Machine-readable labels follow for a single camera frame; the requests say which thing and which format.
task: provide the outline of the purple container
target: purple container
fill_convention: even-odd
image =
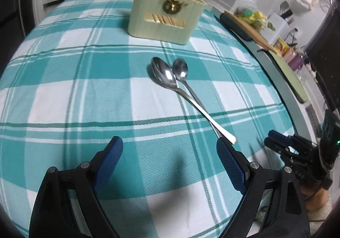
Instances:
[[[300,69],[303,65],[303,58],[300,55],[296,55],[288,65],[293,71]]]

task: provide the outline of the green cutting board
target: green cutting board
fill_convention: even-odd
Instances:
[[[277,55],[276,53],[272,51],[265,51],[270,55],[273,60],[276,62],[277,66],[281,69],[282,74],[285,76],[287,82],[290,85],[290,88],[292,89],[293,93],[295,94],[296,98],[300,103],[305,103],[309,100],[308,95],[303,88],[300,80],[295,75],[293,70],[289,67],[289,65],[285,62],[283,57]]]

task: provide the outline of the plaid tablecloth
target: plaid tablecloth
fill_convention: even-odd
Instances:
[[[129,36],[132,1],[64,1],[1,77],[0,201],[26,236],[46,170],[91,160],[115,135],[123,154],[99,198],[121,237],[218,237],[226,226],[241,194],[207,120],[149,78],[154,56],[186,60],[189,85],[249,159],[269,130],[293,134],[258,62],[212,13],[177,45]]]

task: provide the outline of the table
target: table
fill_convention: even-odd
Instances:
[[[1,77],[0,201],[26,236],[46,170],[91,160],[114,135],[124,150],[99,198],[121,237],[218,237],[227,225],[241,194],[217,156],[215,133],[150,79],[154,56],[184,58],[188,84],[238,138],[235,148],[265,168],[282,165],[262,141],[271,129],[291,135],[294,127],[247,48],[208,11],[187,45],[131,37],[132,1],[64,1]]]

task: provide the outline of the tablecloth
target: tablecloth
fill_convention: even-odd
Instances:
[[[91,160],[115,135],[124,150],[99,199],[121,237],[218,237],[227,225],[241,194],[217,156],[215,133],[150,79],[154,56],[186,60],[188,84],[247,158],[263,152],[269,130],[294,132],[259,63],[212,13],[177,45],[129,36],[132,1],[65,0],[1,77],[0,201],[26,236],[46,170]]]

